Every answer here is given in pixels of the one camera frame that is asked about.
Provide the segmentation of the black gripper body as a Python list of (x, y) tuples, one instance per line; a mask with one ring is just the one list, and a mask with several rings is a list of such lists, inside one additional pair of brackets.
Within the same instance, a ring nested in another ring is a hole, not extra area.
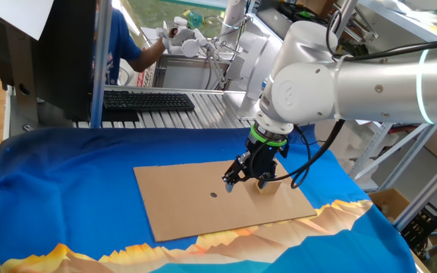
[(274, 178), (276, 153), (287, 155), (289, 149), (287, 138), (284, 136), (275, 136), (264, 142), (254, 136), (248, 136), (245, 145), (246, 152), (236, 159), (237, 179), (240, 182), (253, 177)]

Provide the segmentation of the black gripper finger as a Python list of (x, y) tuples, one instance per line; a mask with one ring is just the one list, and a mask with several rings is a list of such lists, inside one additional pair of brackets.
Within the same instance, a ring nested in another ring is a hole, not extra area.
[(259, 189), (277, 189), (278, 182), (277, 181), (266, 181), (263, 176), (260, 176), (257, 179), (256, 185)]
[(229, 169), (222, 175), (222, 180), (225, 182), (225, 189), (228, 193), (232, 192), (236, 183), (244, 182), (248, 179), (247, 173), (244, 173), (245, 169), (244, 160), (238, 155)]

